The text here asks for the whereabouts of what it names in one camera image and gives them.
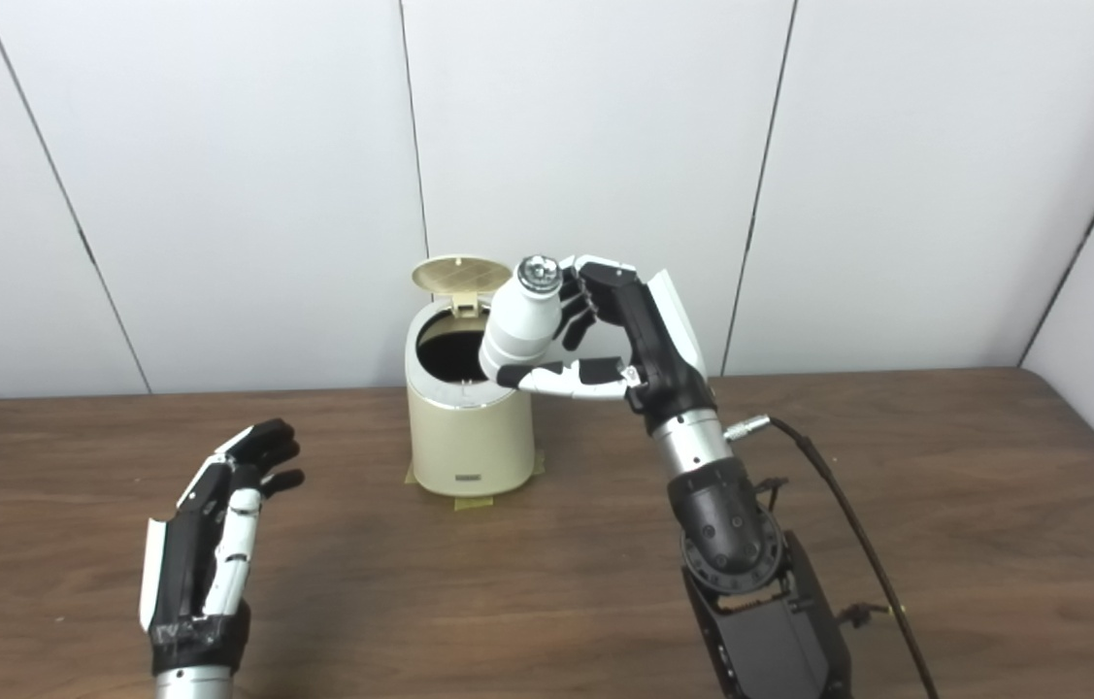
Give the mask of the white and black right hand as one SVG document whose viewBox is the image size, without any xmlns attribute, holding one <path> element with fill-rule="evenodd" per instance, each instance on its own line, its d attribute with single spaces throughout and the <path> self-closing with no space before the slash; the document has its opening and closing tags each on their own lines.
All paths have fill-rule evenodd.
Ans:
<svg viewBox="0 0 1094 699">
<path fill-rule="evenodd" d="M 627 356 L 545 362 L 552 345 L 577 350 L 596 323 L 622 331 Z M 626 401 L 647 432 L 702 409 L 714 411 L 705 354 L 668 270 L 594 255 L 532 255 L 490 301 L 479 362 L 507 388 L 577 401 Z"/>
</svg>

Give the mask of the white and black left hand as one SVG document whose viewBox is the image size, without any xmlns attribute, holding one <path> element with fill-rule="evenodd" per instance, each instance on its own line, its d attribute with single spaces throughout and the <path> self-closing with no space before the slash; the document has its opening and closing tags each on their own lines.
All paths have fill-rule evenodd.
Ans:
<svg viewBox="0 0 1094 699">
<path fill-rule="evenodd" d="M 248 426 L 206 456 L 173 516 L 149 520 L 139 624 L 158 678 L 199 668 L 235 676 L 252 628 L 245 589 L 261 508 L 304 482 L 301 469 L 280 470 L 299 452 L 280 417 Z"/>
</svg>

